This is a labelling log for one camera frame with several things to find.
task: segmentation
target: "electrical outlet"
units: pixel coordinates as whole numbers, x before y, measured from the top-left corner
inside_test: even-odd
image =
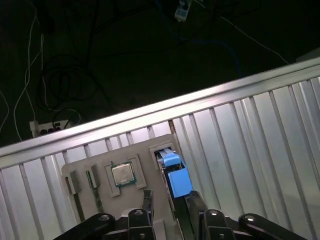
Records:
[[[43,124],[39,124],[38,121],[30,121],[29,125],[33,138],[72,127],[72,123],[70,121],[68,122],[68,120],[55,121],[54,123],[47,122]]]

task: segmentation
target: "corrugated metal panel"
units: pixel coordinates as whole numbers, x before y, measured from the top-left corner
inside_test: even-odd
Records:
[[[320,82],[312,78],[320,59],[308,64],[0,149],[1,239],[52,239],[76,224],[61,183],[65,163],[169,133],[209,207],[257,213],[320,239]]]

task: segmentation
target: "blue gripper pad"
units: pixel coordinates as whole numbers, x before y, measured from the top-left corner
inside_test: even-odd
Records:
[[[169,172],[168,177],[174,198],[188,195],[193,190],[187,168]]]
[[[168,153],[163,157],[163,164],[165,167],[178,165],[181,163],[181,157],[176,153]]]

